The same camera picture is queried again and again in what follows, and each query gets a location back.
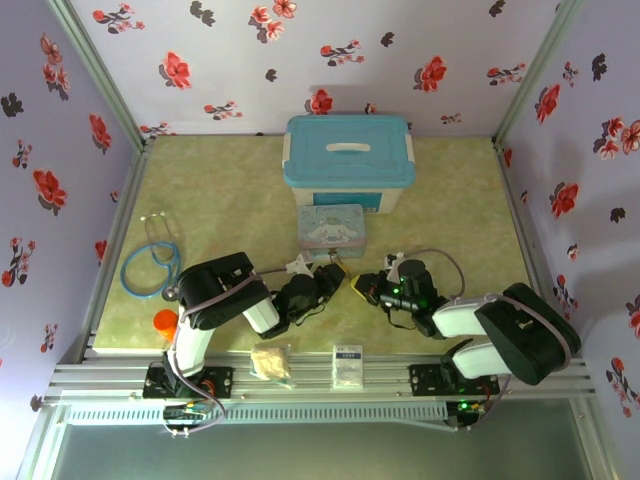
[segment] medicine box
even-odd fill
[[[407,122],[394,115],[293,117],[282,165],[299,207],[359,204],[365,213],[390,213],[415,180]]]
[[[298,208],[300,250],[315,259],[355,258],[367,241],[360,205],[319,205]]]

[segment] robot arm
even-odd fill
[[[367,302],[387,314],[410,312],[418,331],[427,337],[488,337],[488,341],[462,342],[450,352],[447,368],[453,376],[513,374],[537,385],[580,349],[573,328],[522,283],[498,296],[448,301],[438,295],[423,262],[392,258],[387,262],[391,271],[360,275],[352,281]]]
[[[207,346],[216,328],[243,314],[263,339],[286,332],[291,323],[329,301],[344,279],[335,264],[317,267],[312,274],[299,257],[291,265],[296,273],[272,296],[244,252],[188,268],[178,278],[179,317],[174,342],[163,357],[166,385],[176,397],[190,396],[180,373],[198,383]],[[203,303],[209,306],[184,317]]]

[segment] storage box handle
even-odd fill
[[[371,145],[366,143],[329,143],[327,145],[327,151],[329,152],[342,152],[342,151],[355,151],[355,152],[368,152],[371,150]]]

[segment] small white box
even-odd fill
[[[333,388],[364,388],[362,345],[333,346]]]

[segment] storage box lid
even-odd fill
[[[298,208],[300,248],[327,251],[364,247],[364,213],[360,205],[319,205]]]
[[[415,180],[407,122],[392,115],[293,117],[283,166],[295,188],[405,188]]]

